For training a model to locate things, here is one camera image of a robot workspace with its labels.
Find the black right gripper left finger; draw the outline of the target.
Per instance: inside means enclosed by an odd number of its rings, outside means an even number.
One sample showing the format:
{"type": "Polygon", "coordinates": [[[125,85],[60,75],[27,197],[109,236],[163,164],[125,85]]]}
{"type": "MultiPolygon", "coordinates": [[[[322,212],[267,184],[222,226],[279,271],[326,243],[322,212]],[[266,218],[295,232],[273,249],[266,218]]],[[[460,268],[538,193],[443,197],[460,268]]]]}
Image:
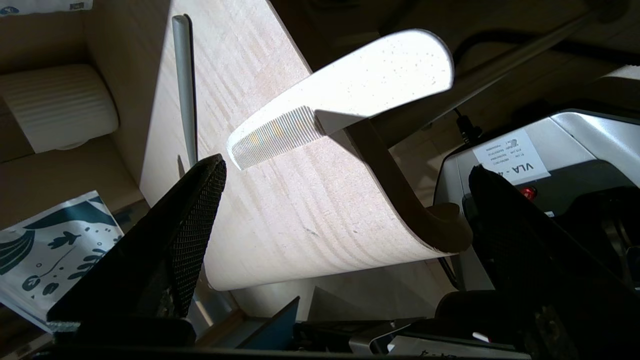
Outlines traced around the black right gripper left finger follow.
{"type": "Polygon", "coordinates": [[[198,161],[50,308],[48,325],[63,332],[90,321],[185,318],[226,178],[219,153],[198,161]]]}

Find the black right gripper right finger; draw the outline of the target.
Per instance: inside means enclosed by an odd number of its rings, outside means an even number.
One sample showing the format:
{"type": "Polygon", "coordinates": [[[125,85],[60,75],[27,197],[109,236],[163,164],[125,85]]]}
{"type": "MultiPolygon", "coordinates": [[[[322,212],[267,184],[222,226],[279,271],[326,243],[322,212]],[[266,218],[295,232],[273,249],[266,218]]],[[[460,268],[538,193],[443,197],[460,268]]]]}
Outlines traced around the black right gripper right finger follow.
{"type": "Polygon", "coordinates": [[[639,297],[505,178],[474,166],[478,241],[536,360],[637,360],[639,297]]]}

